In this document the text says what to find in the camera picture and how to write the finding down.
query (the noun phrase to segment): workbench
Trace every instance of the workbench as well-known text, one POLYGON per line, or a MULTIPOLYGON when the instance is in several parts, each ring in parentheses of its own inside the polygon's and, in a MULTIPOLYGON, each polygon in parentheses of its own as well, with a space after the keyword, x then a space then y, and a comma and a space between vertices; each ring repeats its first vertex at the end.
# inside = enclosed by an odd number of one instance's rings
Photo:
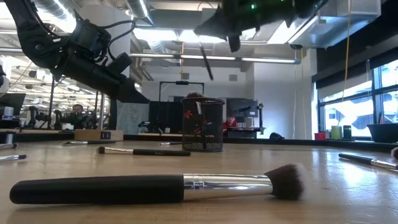
MULTIPOLYGON (((321 146, 224 144, 224 152, 190 157, 97 154, 96 145, 20 143, 0 156, 27 154, 24 161, 0 163, 0 223, 396 223, 398 172, 339 159, 341 152, 392 161, 381 152, 321 146), (253 196, 148 205, 14 205, 9 190, 20 180, 139 174, 263 174, 299 162, 312 190, 302 201, 253 196)), ((109 147, 175 149, 159 142, 124 141, 109 147)))

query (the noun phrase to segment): brush handle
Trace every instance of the brush handle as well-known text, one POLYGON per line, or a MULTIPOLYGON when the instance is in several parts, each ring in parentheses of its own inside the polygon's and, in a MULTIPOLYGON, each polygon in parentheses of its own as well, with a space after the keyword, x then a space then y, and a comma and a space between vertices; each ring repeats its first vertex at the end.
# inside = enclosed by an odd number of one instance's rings
POLYGON ((133 149, 134 155, 143 156, 191 156, 191 152, 187 151, 172 151, 172 150, 157 150, 157 149, 133 149))
POLYGON ((25 180, 14 185, 16 204, 135 204, 182 202, 183 175, 136 175, 25 180))
POLYGON ((362 164, 366 164, 366 165, 372 165, 372 158, 367 158, 367 157, 362 157, 362 156, 353 156, 353 155, 348 155, 348 154, 338 154, 338 156, 340 156, 341 158, 344 159, 349 159, 355 162, 359 162, 362 164))

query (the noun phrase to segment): fluorescent light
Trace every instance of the fluorescent light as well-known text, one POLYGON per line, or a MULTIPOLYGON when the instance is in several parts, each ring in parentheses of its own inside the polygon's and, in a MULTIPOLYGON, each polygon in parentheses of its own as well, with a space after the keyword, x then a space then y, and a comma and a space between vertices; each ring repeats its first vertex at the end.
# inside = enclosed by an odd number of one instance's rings
POLYGON ((293 34, 294 29, 290 30, 287 28, 286 22, 283 21, 267 41, 267 44, 284 44, 292 37, 293 34))
POLYGON ((177 35, 172 30, 165 29, 134 29, 134 35, 141 40, 159 41, 159 40, 177 40, 177 35))
POLYGON ((71 90, 75 90, 75 91, 80 91, 80 88, 74 85, 68 85, 67 88, 71 89, 71 90))
POLYGON ((256 28, 248 29, 242 31, 241 40, 249 40, 256 34, 256 28))
POLYGON ((210 60, 236 60, 236 57, 206 56, 210 60))
POLYGON ((201 36, 197 36, 193 30, 184 30, 181 33, 181 36, 179 38, 181 41, 184 41, 186 43, 222 43, 225 42, 225 40, 220 39, 218 37, 210 37, 210 36, 206 36, 206 35, 201 35, 201 36))
POLYGON ((43 107, 43 108, 48 108, 48 106, 45 106, 45 105, 37 105, 37 106, 43 107))
POLYGON ((201 55, 181 55, 182 59, 203 59, 201 55))
POLYGON ((243 62, 295 63, 296 60, 276 58, 242 58, 243 62))
POLYGON ((298 37, 300 37, 308 28, 310 28, 310 26, 312 26, 312 24, 314 24, 316 21, 318 20, 318 16, 315 16, 314 18, 312 18, 310 20, 310 22, 308 22, 303 28, 300 29, 300 31, 298 31, 292 38, 290 38, 290 40, 288 41, 288 43, 292 43, 294 42, 298 37))
POLYGON ((22 49, 14 47, 0 47, 0 52, 22 53, 22 49))
POLYGON ((0 30, 0 34, 18 34, 16 30, 0 30))
POLYGON ((143 58, 174 58, 170 54, 146 54, 146 53, 131 53, 130 57, 143 57, 143 58))

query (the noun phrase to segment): table surface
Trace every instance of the table surface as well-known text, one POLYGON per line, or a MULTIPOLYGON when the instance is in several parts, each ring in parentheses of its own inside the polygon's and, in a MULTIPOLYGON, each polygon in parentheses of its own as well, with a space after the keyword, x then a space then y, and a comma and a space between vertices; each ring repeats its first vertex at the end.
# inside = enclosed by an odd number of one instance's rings
MULTIPOLYGON (((110 147, 159 147, 125 141, 110 147)), ((162 149, 179 149, 166 146, 162 149)), ((190 157, 96 153, 96 146, 61 142, 21 143, 0 156, 27 154, 25 161, 0 163, 0 223, 396 223, 398 172, 339 159, 349 152, 392 161, 387 154, 310 146, 225 144, 224 152, 190 157), (135 174, 262 174, 299 162, 312 190, 301 201, 269 195, 154 205, 14 205, 9 190, 20 180, 135 174)))

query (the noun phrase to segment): window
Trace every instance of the window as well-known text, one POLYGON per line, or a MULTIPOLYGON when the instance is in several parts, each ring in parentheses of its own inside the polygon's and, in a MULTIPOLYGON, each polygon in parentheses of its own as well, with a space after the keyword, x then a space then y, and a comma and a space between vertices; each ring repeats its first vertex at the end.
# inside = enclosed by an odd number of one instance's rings
POLYGON ((380 69, 382 87, 398 84, 398 60, 385 64, 381 66, 380 69))
MULTIPOLYGON (((354 87, 346 89, 344 91, 344 97, 353 96, 353 95, 356 95, 358 93, 364 93, 364 92, 367 92, 367 91, 372 91, 372 80, 369 80, 369 81, 367 81, 365 83, 362 83, 360 85, 357 85, 357 86, 354 86, 354 87)), ((324 101, 325 102, 332 101, 332 100, 336 100, 336 99, 341 98, 341 97, 343 97, 343 92, 342 91, 339 92, 339 93, 336 93, 334 95, 326 97, 324 99, 324 101)))
POLYGON ((364 79, 351 80, 360 84, 346 89, 344 99, 343 92, 323 95, 319 103, 319 131, 330 130, 334 125, 351 125, 353 137, 371 140, 369 124, 398 123, 398 60, 367 74, 364 79))
POLYGON ((398 91, 392 91, 382 95, 383 123, 398 123, 398 91))
POLYGON ((325 105, 325 117, 326 130, 334 125, 351 125, 353 136, 370 137, 368 124, 373 124, 373 99, 367 96, 325 105))

